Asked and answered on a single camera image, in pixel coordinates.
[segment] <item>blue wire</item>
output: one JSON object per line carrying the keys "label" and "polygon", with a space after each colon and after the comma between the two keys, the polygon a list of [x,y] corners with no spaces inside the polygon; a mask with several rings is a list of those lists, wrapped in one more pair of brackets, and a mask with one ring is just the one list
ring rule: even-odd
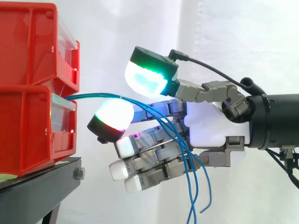
{"label": "blue wire", "polygon": [[[81,94],[81,95],[75,95],[75,96],[67,97],[66,99],[68,99],[68,100],[73,100],[73,99],[80,99],[80,98],[95,98],[95,97],[104,97],[104,98],[107,98],[107,97],[114,97],[114,98],[120,98],[119,95],[114,95],[114,94],[110,94],[110,93],[104,93],[104,94],[101,94],[101,93],[95,93],[95,94]],[[141,105],[147,106],[148,108],[150,108],[150,109],[152,109],[153,111],[155,111],[155,112],[157,112],[158,114],[160,114],[162,117],[166,118],[161,112],[157,111],[155,108],[151,108],[150,106],[145,105],[145,104],[143,104],[143,103],[141,103],[141,102],[139,102],[139,101],[136,101],[136,100],[132,100],[132,101],[135,101],[134,104],[141,104]],[[210,207],[211,203],[212,203],[212,191],[211,191],[210,179],[209,179],[209,177],[208,177],[208,174],[207,174],[207,171],[206,171],[206,169],[205,169],[204,164],[203,164],[203,163],[199,160],[199,158],[198,158],[197,156],[195,156],[192,152],[191,152],[191,156],[194,157],[194,158],[195,158],[195,159],[202,165],[202,167],[203,167],[203,169],[204,169],[204,171],[205,171],[206,177],[207,177],[208,184],[209,184],[210,203],[209,203],[209,205],[208,205],[207,207],[205,207],[205,208],[201,211],[201,212],[203,212],[203,211],[205,211],[206,209],[208,209],[208,208]]]}
{"label": "blue wire", "polygon": [[[110,94],[110,93],[90,93],[90,94],[80,94],[80,95],[74,95],[74,96],[70,96],[70,97],[66,97],[67,100],[75,100],[75,99],[81,99],[81,98],[96,98],[96,97],[103,97],[103,98],[121,98],[119,95],[114,95],[114,94]],[[210,183],[210,179],[208,177],[208,173],[207,173],[207,170],[204,166],[204,164],[200,161],[200,159],[198,158],[198,156],[194,155],[188,148],[188,146],[185,144],[185,141],[183,140],[183,138],[179,135],[179,133],[177,132],[175,126],[171,123],[171,121],[165,116],[163,115],[160,111],[158,111],[157,109],[155,108],[152,108],[151,106],[149,105],[146,105],[142,102],[139,102],[139,101],[136,101],[136,100],[133,100],[133,99],[130,99],[130,98],[123,98],[124,100],[128,101],[128,102],[131,102],[133,104],[136,104],[138,105],[139,107],[143,108],[145,111],[147,111],[148,113],[150,113],[152,116],[154,116],[157,121],[160,123],[160,125],[164,128],[165,132],[174,140],[176,141],[178,144],[179,144],[179,147],[181,149],[181,153],[182,153],[182,157],[183,157],[183,161],[184,161],[184,166],[185,166],[185,171],[186,171],[186,176],[187,176],[187,180],[188,180],[188,185],[189,185],[189,195],[190,195],[190,200],[191,200],[191,204],[192,204],[192,211],[194,213],[194,221],[196,223],[196,213],[195,213],[195,208],[194,208],[194,203],[197,199],[197,196],[198,196],[198,181],[197,181],[197,177],[196,177],[196,173],[195,173],[195,167],[194,167],[194,163],[192,161],[192,159],[190,158],[190,155],[192,157],[195,158],[196,161],[198,161],[201,166],[203,167],[204,171],[205,171],[205,174],[206,174],[206,177],[207,177],[207,181],[208,181],[208,185],[209,185],[209,191],[210,191],[210,203],[208,206],[206,206],[202,211],[204,212],[206,209],[208,209],[212,203],[212,190],[211,190],[211,183]],[[151,111],[149,111],[149,109],[151,109],[152,111],[155,111],[156,113],[160,114],[161,117],[165,118],[169,124],[171,125],[171,127],[169,127],[168,124],[166,124],[163,120],[161,120],[159,117],[157,117],[155,114],[153,114]],[[175,137],[173,137],[169,132],[168,130],[165,128],[167,127],[168,129],[170,129],[171,131],[173,131],[176,136],[178,137],[178,140],[175,139]],[[187,151],[187,155],[188,155],[188,159],[190,161],[190,164],[191,164],[191,167],[192,167],[192,170],[193,170],[193,173],[194,173],[194,177],[196,178],[195,181],[196,181],[196,196],[194,198],[194,200],[192,199],[192,192],[191,192],[191,183],[190,183],[190,178],[189,178],[189,175],[188,175],[188,171],[187,171],[187,167],[186,167],[186,161],[185,161],[185,156],[184,156],[184,151],[182,148],[185,148],[186,151]],[[191,211],[189,213],[189,217],[188,217],[188,223],[189,223],[189,220],[190,220],[190,216],[191,216]]]}

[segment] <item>red storage bin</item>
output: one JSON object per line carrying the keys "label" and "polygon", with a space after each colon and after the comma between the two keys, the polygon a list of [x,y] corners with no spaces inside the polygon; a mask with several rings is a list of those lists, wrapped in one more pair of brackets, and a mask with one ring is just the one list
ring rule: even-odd
{"label": "red storage bin", "polygon": [[79,42],[52,3],[0,2],[1,85],[46,85],[66,97],[79,91]]}
{"label": "red storage bin", "polygon": [[47,86],[0,86],[0,174],[23,176],[76,152],[77,104]]}

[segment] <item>bolt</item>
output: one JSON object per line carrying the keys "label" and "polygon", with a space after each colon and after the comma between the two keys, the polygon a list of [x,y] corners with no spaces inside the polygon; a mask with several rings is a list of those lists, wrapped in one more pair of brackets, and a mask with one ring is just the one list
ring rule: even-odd
{"label": "bolt", "polygon": [[85,168],[76,168],[74,170],[74,179],[83,180],[85,178]]}

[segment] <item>white backdrop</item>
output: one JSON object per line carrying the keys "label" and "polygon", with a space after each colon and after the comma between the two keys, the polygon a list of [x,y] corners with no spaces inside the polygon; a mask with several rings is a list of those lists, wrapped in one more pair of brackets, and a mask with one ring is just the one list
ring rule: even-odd
{"label": "white backdrop", "polygon": [[[296,0],[54,0],[59,14],[81,43],[80,93],[136,95],[124,70],[134,46],[167,55],[174,48],[231,77],[251,77],[268,94],[298,93],[299,32]],[[181,63],[179,77],[202,83],[216,74]],[[181,224],[190,208],[186,177],[141,193],[126,193],[113,182],[108,165],[117,160],[112,144],[101,145],[86,125],[101,99],[78,101],[78,144],[86,169],[81,186],[62,203],[58,224]],[[155,122],[143,124],[144,128]],[[127,133],[141,130],[132,125]],[[231,168],[208,168],[213,204],[198,223],[297,224],[299,191],[265,152],[248,149]],[[198,172],[197,211],[208,202]]]}

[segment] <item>glowing sensor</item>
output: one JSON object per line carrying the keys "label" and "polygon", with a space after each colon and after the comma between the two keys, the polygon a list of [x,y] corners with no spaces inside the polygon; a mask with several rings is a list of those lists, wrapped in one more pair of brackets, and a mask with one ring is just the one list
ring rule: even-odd
{"label": "glowing sensor", "polygon": [[95,116],[114,129],[125,130],[133,120],[134,109],[129,102],[113,98],[106,100]]}
{"label": "glowing sensor", "polygon": [[167,85],[163,75],[133,62],[129,62],[125,72],[128,85],[135,91],[147,97],[157,97]]}

